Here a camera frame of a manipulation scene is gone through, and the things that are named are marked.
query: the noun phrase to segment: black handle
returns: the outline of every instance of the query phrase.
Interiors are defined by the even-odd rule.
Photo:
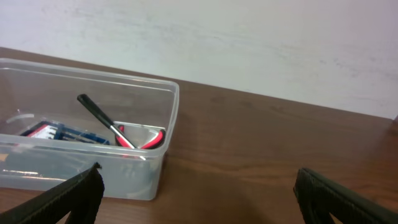
[[[77,100],[90,111],[101,123],[107,128],[113,125],[113,121],[109,118],[86,94],[77,96]]]

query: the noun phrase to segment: wooden table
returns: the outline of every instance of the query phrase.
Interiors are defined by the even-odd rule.
[[[10,49],[0,57],[155,77]],[[398,124],[173,81],[180,108],[157,198],[104,198],[97,223],[303,223],[292,191],[301,167],[398,212]],[[0,189],[0,212],[39,193]]]

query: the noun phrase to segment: plastic box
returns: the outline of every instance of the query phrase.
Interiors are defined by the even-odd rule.
[[[143,144],[149,129],[165,129],[157,149],[128,149],[20,136],[42,120],[100,134],[114,134],[76,97],[86,93],[130,140]],[[114,73],[0,59],[0,187],[48,190],[91,167],[102,165],[105,197],[151,200],[178,110],[174,82]]]

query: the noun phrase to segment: silver metal shaft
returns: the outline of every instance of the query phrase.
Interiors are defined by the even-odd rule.
[[[133,143],[131,143],[131,141],[129,141],[129,140],[127,139],[127,137],[126,137],[117,127],[111,125],[110,130],[111,130],[114,134],[118,135],[121,139],[123,139],[124,142],[126,142],[126,143],[130,146],[130,148],[132,148],[132,149],[137,148],[135,145],[133,145]]]

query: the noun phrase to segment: white backdrop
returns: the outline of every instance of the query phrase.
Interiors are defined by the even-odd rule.
[[[0,46],[395,118],[396,0],[0,0]]]

